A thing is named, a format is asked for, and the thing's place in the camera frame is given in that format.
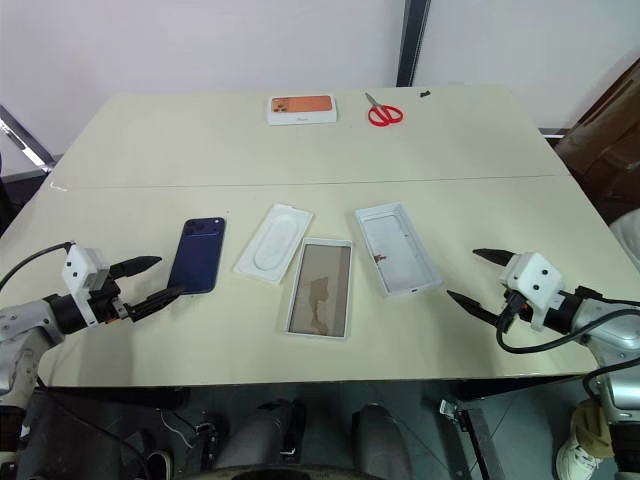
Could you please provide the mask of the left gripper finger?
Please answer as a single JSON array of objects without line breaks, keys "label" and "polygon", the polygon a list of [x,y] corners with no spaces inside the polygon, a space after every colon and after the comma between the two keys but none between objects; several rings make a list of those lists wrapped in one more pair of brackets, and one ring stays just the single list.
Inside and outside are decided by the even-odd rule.
[{"label": "left gripper finger", "polygon": [[171,304],[181,296],[182,292],[182,288],[165,288],[150,295],[138,304],[127,305],[128,318],[131,321],[139,321],[146,318]]},{"label": "left gripper finger", "polygon": [[132,277],[140,274],[162,260],[159,256],[137,256],[110,266],[112,278]]}]

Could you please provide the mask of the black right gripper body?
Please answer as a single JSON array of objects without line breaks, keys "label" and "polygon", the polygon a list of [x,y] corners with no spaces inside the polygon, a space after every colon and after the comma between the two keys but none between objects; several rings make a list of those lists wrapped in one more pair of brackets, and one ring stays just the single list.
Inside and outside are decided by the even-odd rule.
[{"label": "black right gripper body", "polygon": [[527,302],[527,298],[516,290],[506,290],[504,293],[505,305],[498,316],[497,330],[507,332],[516,319],[530,322],[532,319],[532,308]]}]

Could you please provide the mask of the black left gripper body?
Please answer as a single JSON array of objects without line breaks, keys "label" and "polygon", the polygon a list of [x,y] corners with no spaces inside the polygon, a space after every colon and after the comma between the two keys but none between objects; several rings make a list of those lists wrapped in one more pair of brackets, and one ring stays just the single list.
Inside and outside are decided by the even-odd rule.
[{"label": "black left gripper body", "polygon": [[117,283],[107,277],[101,288],[90,292],[90,307],[98,323],[109,323],[126,319],[129,312],[120,299],[121,290]]}]

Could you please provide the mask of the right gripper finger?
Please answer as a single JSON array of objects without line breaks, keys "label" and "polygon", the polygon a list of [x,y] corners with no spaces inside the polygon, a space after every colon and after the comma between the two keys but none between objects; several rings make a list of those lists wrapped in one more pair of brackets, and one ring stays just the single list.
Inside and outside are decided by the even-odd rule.
[{"label": "right gripper finger", "polygon": [[447,294],[471,316],[495,328],[500,324],[500,316],[486,310],[478,301],[451,290],[448,290]]},{"label": "right gripper finger", "polygon": [[473,253],[493,264],[509,269],[509,264],[515,253],[503,249],[478,248]]}]

